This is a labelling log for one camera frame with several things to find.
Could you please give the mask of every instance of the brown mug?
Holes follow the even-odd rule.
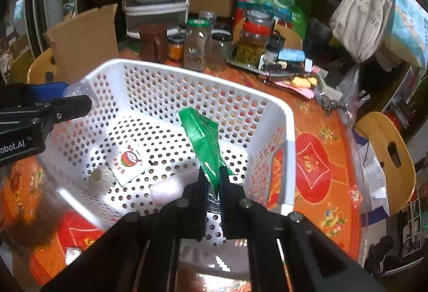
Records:
[[[141,60],[163,64],[168,59],[167,25],[140,26]]]

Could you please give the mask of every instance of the tomato cartoon logo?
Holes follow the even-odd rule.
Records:
[[[141,162],[141,160],[138,159],[136,154],[133,152],[133,149],[131,148],[131,146],[128,146],[128,150],[129,151],[126,151],[125,153],[122,154],[121,162],[123,166],[132,167],[138,162]]]

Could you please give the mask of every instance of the perforated basket bottom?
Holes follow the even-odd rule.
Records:
[[[158,212],[160,207],[154,204],[150,187],[160,180],[199,168],[198,160],[181,126],[135,111],[112,117],[102,126],[102,131],[98,130],[101,123],[97,119],[85,120],[85,126],[92,124],[88,126],[89,139],[72,138],[65,144],[67,151],[62,151],[63,157],[72,163],[81,175],[83,183],[88,182],[94,168],[106,165],[108,160],[117,156],[119,147],[130,139],[140,145],[140,153],[153,163],[150,169],[124,187],[116,183],[107,195],[98,197],[122,214],[136,211],[141,215],[148,215]],[[235,173],[235,176],[230,177],[230,181],[242,184],[253,162],[247,149],[220,140],[220,150]],[[182,241],[180,261],[222,271],[248,271],[246,247],[223,237],[219,214],[207,213],[206,228],[205,237],[200,243],[192,240]]]

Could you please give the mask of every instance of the black lid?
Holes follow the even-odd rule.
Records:
[[[168,42],[182,44],[185,42],[186,36],[183,34],[168,36]]]
[[[281,35],[271,35],[269,42],[266,45],[266,50],[269,52],[280,52],[284,47],[285,38]]]
[[[222,33],[215,33],[215,34],[212,34],[211,37],[213,38],[213,40],[216,40],[216,41],[232,42],[232,36],[231,35],[226,35],[226,34],[222,34]]]

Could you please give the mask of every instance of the jar with green lid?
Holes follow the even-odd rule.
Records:
[[[202,19],[190,19],[187,23],[183,67],[202,72],[205,67],[205,46],[210,36],[211,23]]]
[[[236,62],[258,68],[269,41],[270,27],[246,21],[240,33]]]

